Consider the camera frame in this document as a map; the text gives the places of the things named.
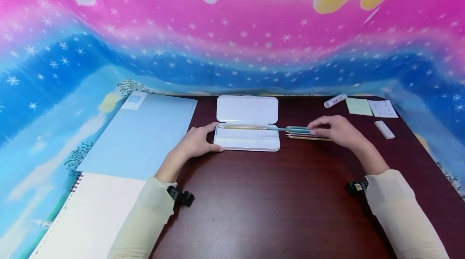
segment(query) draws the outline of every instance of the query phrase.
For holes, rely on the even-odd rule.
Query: hand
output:
[[[321,128],[322,125],[329,124],[331,128]],[[310,122],[307,126],[311,134],[318,137],[326,137],[335,143],[355,150],[368,142],[362,133],[360,133],[346,118],[343,116],[322,116],[315,121]]]
[[[199,157],[208,152],[223,152],[223,147],[210,144],[206,141],[206,135],[215,130],[217,125],[217,122],[212,122],[205,127],[192,127],[173,151],[180,153],[186,160],[192,157]]]

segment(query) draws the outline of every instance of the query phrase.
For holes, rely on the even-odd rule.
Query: light blue folder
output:
[[[197,100],[134,91],[77,171],[148,179],[186,134]]]

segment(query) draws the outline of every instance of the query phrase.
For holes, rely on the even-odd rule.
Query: left hand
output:
[[[212,122],[205,127],[192,127],[173,151],[183,155],[186,160],[208,152],[223,152],[224,148],[220,145],[210,144],[206,141],[206,135],[214,131],[217,125],[217,122]]]

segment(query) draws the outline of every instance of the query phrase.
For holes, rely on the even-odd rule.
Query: sketchbook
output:
[[[197,100],[134,91],[77,171],[147,180],[186,134]]]
[[[144,184],[82,173],[29,259],[105,259]]]

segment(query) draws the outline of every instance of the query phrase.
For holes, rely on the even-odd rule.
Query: spiral binding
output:
[[[77,179],[76,179],[76,182],[74,182],[73,184],[73,187],[71,188],[70,190],[70,195],[68,195],[68,198],[66,199],[63,207],[61,207],[61,210],[59,211],[57,217],[53,220],[53,223],[52,225],[49,227],[49,229],[47,230],[47,232],[45,233],[44,237],[42,237],[42,239],[40,240],[39,244],[36,246],[36,248],[34,249],[33,253],[31,254],[31,257],[30,259],[33,259],[40,251],[40,248],[42,247],[42,245],[45,243],[45,241],[47,240],[47,238],[49,237],[50,233],[53,231],[53,228],[55,228],[55,226],[58,224],[60,218],[62,217],[63,213],[65,212],[65,210],[67,209],[68,207],[68,203],[69,201],[71,200],[71,198],[73,197],[73,194],[76,192],[76,189],[78,188],[81,180],[82,180],[82,177],[84,177],[84,174],[81,173]]]

